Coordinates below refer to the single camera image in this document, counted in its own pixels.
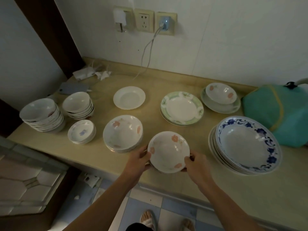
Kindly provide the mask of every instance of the blue and white plate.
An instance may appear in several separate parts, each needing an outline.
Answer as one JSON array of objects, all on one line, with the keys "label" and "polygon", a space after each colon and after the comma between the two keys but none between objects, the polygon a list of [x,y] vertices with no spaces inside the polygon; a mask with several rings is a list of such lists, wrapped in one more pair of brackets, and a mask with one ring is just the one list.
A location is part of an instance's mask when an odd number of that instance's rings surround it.
[{"label": "blue and white plate", "polygon": [[247,172],[268,173],[282,161],[282,151],[274,135],[250,118],[223,119],[217,126],[215,138],[230,163]]}]

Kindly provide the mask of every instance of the green floral plate rim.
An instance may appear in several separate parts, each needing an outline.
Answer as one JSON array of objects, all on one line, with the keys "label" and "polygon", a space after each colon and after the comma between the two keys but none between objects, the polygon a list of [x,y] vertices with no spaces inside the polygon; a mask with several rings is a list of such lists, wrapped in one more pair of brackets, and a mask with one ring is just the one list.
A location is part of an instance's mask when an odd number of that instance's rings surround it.
[{"label": "green floral plate rim", "polygon": [[[183,97],[186,98],[194,103],[194,105],[197,108],[197,114],[194,118],[188,121],[179,121],[179,120],[174,120],[167,112],[167,103],[169,100],[176,98],[176,97]],[[173,123],[181,124],[181,125],[191,125],[200,120],[200,118],[203,116],[204,113],[204,108],[202,102],[195,97],[193,94],[190,94],[188,92],[183,92],[183,91],[174,91],[172,93],[167,94],[161,101],[160,103],[160,110],[164,114],[164,116],[170,120]]]}]

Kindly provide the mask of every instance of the teal bag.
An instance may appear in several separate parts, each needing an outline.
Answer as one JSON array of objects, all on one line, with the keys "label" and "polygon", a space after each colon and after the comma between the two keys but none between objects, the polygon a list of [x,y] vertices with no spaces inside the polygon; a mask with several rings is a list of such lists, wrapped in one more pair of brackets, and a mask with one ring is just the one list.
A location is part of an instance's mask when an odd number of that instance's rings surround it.
[{"label": "teal bag", "polygon": [[242,98],[244,115],[252,118],[276,137],[281,145],[301,147],[308,142],[308,93],[300,84],[264,85]]}]

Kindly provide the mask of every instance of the cable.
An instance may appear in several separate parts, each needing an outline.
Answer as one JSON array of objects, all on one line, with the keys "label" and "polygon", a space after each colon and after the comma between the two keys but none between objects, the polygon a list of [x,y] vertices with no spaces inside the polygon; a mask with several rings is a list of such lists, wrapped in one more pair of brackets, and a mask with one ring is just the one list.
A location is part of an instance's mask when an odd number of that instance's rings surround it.
[{"label": "cable", "polygon": [[[153,39],[151,39],[151,41],[148,42],[148,44],[144,47],[143,54],[142,54],[142,57],[141,57],[141,66],[140,66],[140,68],[139,68],[138,74],[133,78],[133,80],[134,80],[135,78],[137,78],[138,75],[143,74],[143,73],[145,73],[145,72],[148,70],[149,65],[150,65],[150,61],[151,61],[151,53],[152,53],[153,42],[154,42],[154,39],[156,38],[156,36],[157,36],[157,35],[159,34],[159,32],[162,30],[162,28],[163,28],[163,27],[161,26],[161,27],[159,27],[159,28],[157,29],[157,31],[155,32],[155,34],[154,34],[154,36],[153,36]],[[147,68],[145,69],[144,72],[140,73],[141,68],[142,68],[143,56],[144,56],[145,50],[146,50],[146,48],[147,48],[147,46],[148,46],[149,44],[151,44],[151,48],[150,48],[150,56],[149,56],[148,66],[147,66]]]}]

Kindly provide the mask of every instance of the countertop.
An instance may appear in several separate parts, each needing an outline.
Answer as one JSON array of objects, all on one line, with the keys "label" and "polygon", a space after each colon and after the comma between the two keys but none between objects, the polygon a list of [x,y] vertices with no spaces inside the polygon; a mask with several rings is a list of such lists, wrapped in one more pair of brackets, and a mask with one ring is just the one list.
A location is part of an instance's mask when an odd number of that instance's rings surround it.
[{"label": "countertop", "polygon": [[[84,81],[92,85],[90,96],[95,105],[94,116],[90,120],[97,127],[97,134],[90,143],[77,145],[68,140],[67,131],[75,122],[69,118],[66,127],[60,133],[40,133],[22,124],[8,139],[57,157],[119,175],[125,166],[128,154],[110,151],[103,142],[103,129],[116,116],[133,115],[143,124],[144,137],[141,145],[147,144],[154,135],[162,131],[179,133],[187,140],[191,149],[202,152],[208,157],[216,183],[245,212],[257,219],[293,229],[308,230],[307,148],[294,149],[283,146],[283,162],[278,170],[270,174],[261,176],[234,174],[215,161],[207,141],[211,128],[231,115],[213,112],[205,106],[204,115],[197,124],[179,127],[165,121],[160,114],[160,102],[167,93],[186,91],[200,98],[202,88],[213,80],[153,69],[133,80],[132,75],[135,75],[138,67],[112,63],[110,68],[112,71],[118,69],[118,72],[103,81],[97,82],[95,77]],[[113,103],[113,95],[125,86],[137,86],[144,90],[146,94],[144,104],[134,110],[117,108]],[[231,84],[231,86],[240,95],[254,89],[244,85]],[[61,106],[66,96],[57,96]],[[242,110],[234,115],[242,116]],[[150,169],[142,175],[140,182],[170,193],[208,201],[186,173],[167,175]]]}]

